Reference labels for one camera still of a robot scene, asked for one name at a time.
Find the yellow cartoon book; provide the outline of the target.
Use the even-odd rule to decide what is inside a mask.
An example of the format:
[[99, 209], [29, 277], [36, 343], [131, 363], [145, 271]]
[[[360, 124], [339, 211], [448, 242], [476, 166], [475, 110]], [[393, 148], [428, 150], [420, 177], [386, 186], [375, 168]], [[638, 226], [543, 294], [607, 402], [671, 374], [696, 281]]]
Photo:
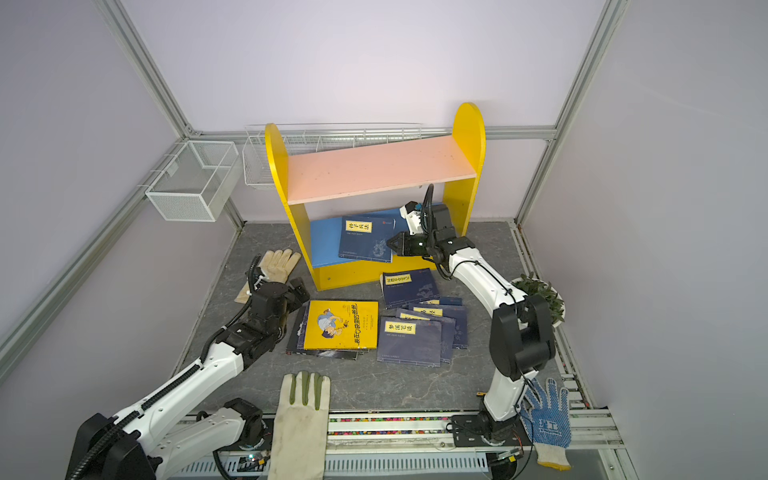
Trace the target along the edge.
[[305, 350], [375, 350], [376, 301], [312, 300], [307, 310]]

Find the yellow wooden bookshelf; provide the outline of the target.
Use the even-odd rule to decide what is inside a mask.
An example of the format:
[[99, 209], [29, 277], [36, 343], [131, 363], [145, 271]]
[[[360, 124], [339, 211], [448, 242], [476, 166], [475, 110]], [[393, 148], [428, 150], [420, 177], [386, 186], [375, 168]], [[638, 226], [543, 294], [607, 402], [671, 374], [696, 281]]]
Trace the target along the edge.
[[389, 264], [356, 260], [323, 266], [312, 250], [331, 239], [312, 234], [306, 204], [441, 183], [453, 225], [465, 235], [487, 146], [484, 119], [473, 103], [458, 108], [448, 136], [292, 156], [278, 127], [270, 123], [264, 143], [274, 184], [319, 291], [374, 282], [384, 272], [431, 264], [397, 256]]

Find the navy book one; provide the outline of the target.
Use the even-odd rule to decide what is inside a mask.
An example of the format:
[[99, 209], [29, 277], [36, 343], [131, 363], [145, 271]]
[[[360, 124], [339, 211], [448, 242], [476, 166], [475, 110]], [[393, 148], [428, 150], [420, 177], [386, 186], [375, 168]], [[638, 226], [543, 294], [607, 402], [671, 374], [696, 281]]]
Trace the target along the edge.
[[410, 303], [435, 300], [440, 297], [436, 280], [430, 269], [383, 273], [380, 285], [384, 304], [388, 309], [401, 308]]

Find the blue dotted work glove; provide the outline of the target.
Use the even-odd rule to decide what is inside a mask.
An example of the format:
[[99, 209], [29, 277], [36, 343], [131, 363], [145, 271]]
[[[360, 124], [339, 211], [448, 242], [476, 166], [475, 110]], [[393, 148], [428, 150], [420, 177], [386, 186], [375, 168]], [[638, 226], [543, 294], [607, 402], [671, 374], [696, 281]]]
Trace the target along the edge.
[[558, 471], [572, 468], [567, 458], [572, 432], [569, 416], [568, 389], [548, 378], [541, 384], [537, 378], [526, 385], [522, 423], [537, 454], [540, 466]]

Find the beige cloth glove on table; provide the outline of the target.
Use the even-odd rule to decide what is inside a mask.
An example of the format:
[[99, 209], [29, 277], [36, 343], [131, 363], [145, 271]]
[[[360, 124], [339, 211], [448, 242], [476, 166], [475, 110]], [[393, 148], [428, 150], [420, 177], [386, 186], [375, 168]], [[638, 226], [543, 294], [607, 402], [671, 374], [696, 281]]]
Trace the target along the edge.
[[257, 255], [246, 270], [246, 283], [235, 302], [246, 304], [253, 295], [259, 301], [282, 295], [284, 284], [300, 259], [301, 254], [291, 249], [268, 250], [263, 256]]

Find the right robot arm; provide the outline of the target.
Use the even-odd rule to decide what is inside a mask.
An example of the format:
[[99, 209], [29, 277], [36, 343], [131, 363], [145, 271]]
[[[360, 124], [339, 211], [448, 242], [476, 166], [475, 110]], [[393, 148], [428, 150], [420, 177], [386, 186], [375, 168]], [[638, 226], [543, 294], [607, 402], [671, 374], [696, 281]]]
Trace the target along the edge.
[[495, 371], [469, 431], [500, 443], [511, 435], [532, 380], [556, 353], [549, 305], [504, 279], [471, 240], [460, 237], [447, 206], [409, 202], [399, 213], [407, 229], [387, 241], [394, 253], [420, 257], [441, 276], [461, 281], [491, 318], [489, 352]]

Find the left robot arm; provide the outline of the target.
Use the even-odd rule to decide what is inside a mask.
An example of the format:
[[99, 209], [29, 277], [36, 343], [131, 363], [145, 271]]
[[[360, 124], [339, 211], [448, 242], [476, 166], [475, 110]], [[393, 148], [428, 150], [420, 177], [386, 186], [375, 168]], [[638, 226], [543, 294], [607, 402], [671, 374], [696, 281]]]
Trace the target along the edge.
[[69, 479], [167, 479], [229, 446], [256, 447], [262, 411], [236, 398], [183, 426], [192, 409], [279, 343], [288, 314], [310, 298], [302, 280], [261, 282], [237, 318], [205, 343], [202, 356], [154, 392], [112, 416], [95, 414], [78, 429]]

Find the white mesh box basket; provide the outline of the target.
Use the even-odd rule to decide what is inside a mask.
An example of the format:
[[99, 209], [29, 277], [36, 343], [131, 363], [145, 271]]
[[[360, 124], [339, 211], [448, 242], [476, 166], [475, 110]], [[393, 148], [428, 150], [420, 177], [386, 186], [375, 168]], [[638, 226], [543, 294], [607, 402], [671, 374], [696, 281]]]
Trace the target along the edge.
[[235, 143], [188, 140], [149, 184], [146, 196], [166, 221], [214, 222], [242, 174]]

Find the white green work glove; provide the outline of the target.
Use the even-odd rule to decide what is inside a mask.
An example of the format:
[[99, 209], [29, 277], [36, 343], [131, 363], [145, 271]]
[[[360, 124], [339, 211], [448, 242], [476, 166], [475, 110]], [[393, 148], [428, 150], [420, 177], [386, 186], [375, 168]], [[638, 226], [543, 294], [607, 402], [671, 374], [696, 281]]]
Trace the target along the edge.
[[274, 421], [268, 479], [323, 479], [331, 379], [318, 373], [284, 376]]

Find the potted green plant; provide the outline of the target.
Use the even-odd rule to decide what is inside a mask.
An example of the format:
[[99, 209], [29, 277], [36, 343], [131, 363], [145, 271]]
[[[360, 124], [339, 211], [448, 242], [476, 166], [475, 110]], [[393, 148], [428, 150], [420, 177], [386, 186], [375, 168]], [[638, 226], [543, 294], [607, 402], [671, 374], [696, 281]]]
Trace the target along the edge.
[[528, 275], [521, 275], [512, 281], [512, 285], [528, 295], [541, 296], [547, 302], [554, 328], [564, 323], [566, 313], [565, 301], [550, 282]]

